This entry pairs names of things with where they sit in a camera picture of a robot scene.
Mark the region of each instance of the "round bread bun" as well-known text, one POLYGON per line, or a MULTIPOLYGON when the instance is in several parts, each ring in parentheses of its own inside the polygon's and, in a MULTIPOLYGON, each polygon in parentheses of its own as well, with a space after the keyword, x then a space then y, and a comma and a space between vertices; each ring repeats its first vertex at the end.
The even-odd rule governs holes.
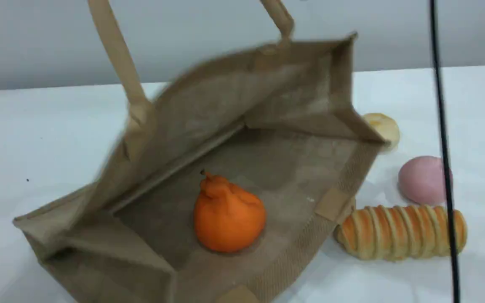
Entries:
POLYGON ((400 142, 400 128, 394 119, 381 113, 369 113, 362 116, 381 137, 389 142, 383 147, 383 152, 389 152, 398 146, 400 142))

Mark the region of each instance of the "pastry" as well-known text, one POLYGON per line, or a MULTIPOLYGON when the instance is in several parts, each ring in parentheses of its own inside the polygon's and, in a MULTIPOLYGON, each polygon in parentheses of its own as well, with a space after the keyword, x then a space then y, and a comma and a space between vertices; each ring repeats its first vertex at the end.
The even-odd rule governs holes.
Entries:
MULTIPOLYGON (((463 215, 454 210, 456 246, 467 240, 463 215)), ((361 260, 425 259, 450 255, 448 217, 441 206, 365 207, 354 211, 334 232, 345 251, 361 260)))
POLYGON ((362 116, 383 139, 389 144, 383 147, 382 152, 390 152, 395 149, 400 142, 400 128, 394 119, 380 113, 369 113, 362 116))

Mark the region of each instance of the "table surface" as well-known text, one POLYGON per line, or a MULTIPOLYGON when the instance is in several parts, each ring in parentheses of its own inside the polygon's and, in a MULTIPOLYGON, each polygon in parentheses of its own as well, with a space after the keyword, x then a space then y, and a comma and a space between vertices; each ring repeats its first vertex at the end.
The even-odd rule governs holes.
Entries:
MULTIPOLYGON (((419 155, 440 155, 431 69, 354 74, 361 113, 393 117, 398 149, 380 155, 357 196, 358 207, 407 205, 397 174, 419 155)), ((485 66, 443 71, 456 209, 469 238, 460 255, 462 301, 485 303, 485 66)), ((153 96, 164 83, 144 84, 153 96)), ((71 303, 36 262, 11 221, 96 178, 123 129, 119 85, 0 90, 0 303, 71 303)), ((276 303, 450 302, 448 258, 399 263, 358 261, 327 240, 276 303)))

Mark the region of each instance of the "pink bun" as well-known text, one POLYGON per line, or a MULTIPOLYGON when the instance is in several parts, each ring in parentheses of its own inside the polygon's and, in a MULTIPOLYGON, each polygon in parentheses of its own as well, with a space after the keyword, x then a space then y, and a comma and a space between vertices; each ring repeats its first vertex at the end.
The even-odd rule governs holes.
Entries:
POLYGON ((415 203, 439 205, 445 202, 445 177, 441 158, 421 156, 407 161, 398 173, 398 186, 400 192, 415 203))

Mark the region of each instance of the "black pole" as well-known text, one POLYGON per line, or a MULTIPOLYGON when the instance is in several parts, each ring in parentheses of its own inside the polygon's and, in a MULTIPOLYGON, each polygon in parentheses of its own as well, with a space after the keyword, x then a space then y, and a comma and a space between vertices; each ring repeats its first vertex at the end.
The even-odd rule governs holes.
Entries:
POLYGON ((448 159, 445 101, 441 86, 441 59, 439 56, 439 33, 437 32, 437 7, 435 0, 429 0, 429 14, 431 18, 431 44, 433 53, 433 69, 435 71, 435 87, 437 92, 437 109, 439 111, 441 153, 443 161, 443 173, 445 175, 448 239, 450 241, 450 262, 452 263, 453 303, 460 303, 460 270, 458 268, 458 248, 456 246, 456 228, 454 226, 454 202, 452 185, 450 183, 450 161, 448 159))

